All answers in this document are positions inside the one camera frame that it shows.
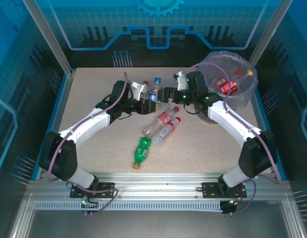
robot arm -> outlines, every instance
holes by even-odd
[[[242,147],[238,164],[218,178],[218,186],[223,195],[248,178],[253,178],[259,173],[271,167],[271,162],[258,138],[235,117],[247,124],[257,133],[268,146],[274,163],[277,163],[275,138],[271,131],[261,131],[251,125],[226,105],[224,108],[223,98],[218,94],[208,91],[205,85],[204,76],[201,72],[188,73],[186,78],[182,72],[174,75],[178,83],[178,90],[175,88],[164,88],[158,92],[158,100],[168,102],[173,99],[176,104],[193,104],[195,109],[208,118],[219,123]]]
[[[39,161],[40,167],[48,170],[56,148],[63,138],[70,133],[57,155],[57,159],[52,168],[52,174],[63,181],[69,181],[83,188],[95,190],[98,185],[98,178],[78,166],[76,150],[97,131],[107,127],[119,118],[122,113],[131,114],[131,112],[137,112],[139,114],[148,114],[153,112],[155,109],[154,107],[151,107],[151,102],[147,100],[140,101],[140,94],[147,92],[147,85],[133,82],[131,85],[129,83],[127,84],[123,97],[113,108],[97,115],[97,113],[108,108],[117,100],[122,93],[123,85],[123,81],[117,81],[114,84],[112,93],[109,95],[109,99],[106,100],[107,98],[105,98],[98,103],[93,111],[81,121],[86,118],[91,119],[83,123],[75,131],[73,131],[74,127],[81,121],[59,133],[52,131],[49,132],[45,136],[43,142],[42,153]],[[129,92],[131,93],[132,98],[128,98]]]

beige work surface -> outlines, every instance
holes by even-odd
[[[89,114],[111,93],[117,80],[153,82],[162,78],[163,87],[175,87],[173,74],[184,68],[78,68],[69,93],[60,130]],[[132,168],[133,154],[141,131],[158,115],[138,115],[116,120],[101,129],[77,151],[78,164],[90,172],[114,173],[215,173],[226,172],[237,164],[241,148],[220,126],[208,124],[186,113],[182,105],[177,113],[181,122],[161,147],[151,146],[139,170]],[[251,103],[238,113],[257,126]]]

blue wall panel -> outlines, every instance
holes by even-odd
[[[129,51],[133,66],[191,66],[212,50],[232,50],[248,59],[278,3],[38,1],[73,67],[119,66],[112,61],[119,50]]]
[[[8,237],[33,172],[20,159],[36,160],[62,77],[22,1],[0,0],[0,237]]]
[[[293,0],[257,71],[286,175],[294,191],[302,190],[307,187],[307,1]]]

plastic bag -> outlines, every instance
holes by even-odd
[[[232,87],[231,94],[227,99],[227,104],[231,108],[244,108],[258,86],[257,70],[241,56],[228,51],[212,52],[202,62],[210,62],[220,66],[230,78],[235,79],[238,79],[238,75],[246,74],[249,70],[253,72],[252,76],[240,77],[238,84],[235,88]],[[205,83],[210,91],[216,92],[223,98],[226,97],[223,87],[227,87],[225,84],[228,79],[220,69],[205,64],[198,66],[197,71],[204,75]]]

gear logo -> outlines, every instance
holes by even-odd
[[[21,0],[0,0],[0,6],[14,24],[22,19],[23,5]]]
[[[173,14],[173,10],[179,10],[179,5],[184,3],[184,0],[134,0],[138,10],[142,10],[144,14],[149,16],[164,17],[167,14]]]

